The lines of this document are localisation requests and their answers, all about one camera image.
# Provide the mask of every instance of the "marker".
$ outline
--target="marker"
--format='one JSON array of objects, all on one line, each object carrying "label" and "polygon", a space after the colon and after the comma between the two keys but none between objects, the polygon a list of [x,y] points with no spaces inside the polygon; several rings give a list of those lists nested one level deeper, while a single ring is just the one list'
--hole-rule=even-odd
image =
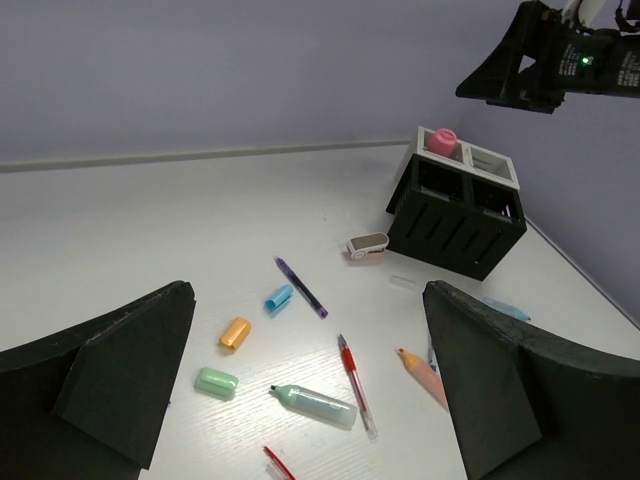
[{"label": "marker", "polygon": [[402,358],[405,368],[411,376],[435,398],[442,407],[449,411],[447,396],[444,393],[442,379],[435,373],[418,355],[407,352],[404,348],[398,349],[398,355]]},{"label": "marker", "polygon": [[287,263],[282,260],[280,257],[275,257],[276,265],[278,268],[284,273],[284,276],[289,279],[293,286],[296,287],[300,293],[307,299],[307,302],[313,307],[316,313],[320,316],[320,318],[327,318],[329,312],[322,306],[322,304],[318,301],[316,297],[313,296],[311,291],[306,287],[302,280],[298,278],[298,276],[293,273],[293,270],[287,265]]}]

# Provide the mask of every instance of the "pink object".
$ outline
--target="pink object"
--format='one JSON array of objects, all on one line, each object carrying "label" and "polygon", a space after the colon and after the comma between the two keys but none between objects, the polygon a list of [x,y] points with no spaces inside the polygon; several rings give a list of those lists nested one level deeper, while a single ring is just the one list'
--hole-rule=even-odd
[{"label": "pink object", "polygon": [[456,136],[456,132],[448,128],[440,128],[429,138],[426,149],[443,157],[450,158],[456,148],[457,141],[458,137]]}]

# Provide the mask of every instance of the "wall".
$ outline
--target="wall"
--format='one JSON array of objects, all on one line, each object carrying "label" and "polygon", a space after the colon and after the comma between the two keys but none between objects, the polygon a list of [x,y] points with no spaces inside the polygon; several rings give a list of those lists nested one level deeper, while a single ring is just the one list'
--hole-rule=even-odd
[{"label": "wall", "polygon": [[638,100],[571,94],[553,115],[479,105],[460,131],[513,157],[529,218],[640,325]]},{"label": "wall", "polygon": [[404,139],[417,124],[455,126],[471,103],[454,97],[456,85],[517,4],[7,0],[0,162]]}]

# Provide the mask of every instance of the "wall trim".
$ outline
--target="wall trim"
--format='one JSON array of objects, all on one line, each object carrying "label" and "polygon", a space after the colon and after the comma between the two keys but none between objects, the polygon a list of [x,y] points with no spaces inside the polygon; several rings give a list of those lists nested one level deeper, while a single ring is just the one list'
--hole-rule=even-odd
[{"label": "wall trim", "polygon": [[112,157],[24,160],[0,163],[0,173],[37,172],[43,170],[68,170],[72,168],[110,167],[118,165],[139,165],[145,163],[179,162],[186,160],[206,160],[214,158],[246,157],[252,155],[273,155],[279,153],[313,152],[323,150],[344,150],[352,148],[392,147],[408,145],[408,139],[382,140],[375,142],[328,143],[273,147],[245,147],[225,150],[159,153],[150,155],[122,155]]}]

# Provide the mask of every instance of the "mint green marker cap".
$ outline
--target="mint green marker cap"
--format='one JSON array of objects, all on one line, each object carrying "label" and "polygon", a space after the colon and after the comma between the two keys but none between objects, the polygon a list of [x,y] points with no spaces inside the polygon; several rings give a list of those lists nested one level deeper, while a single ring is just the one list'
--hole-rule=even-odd
[{"label": "mint green marker cap", "polygon": [[208,367],[200,370],[195,384],[196,389],[224,400],[233,398],[237,386],[237,377]]}]

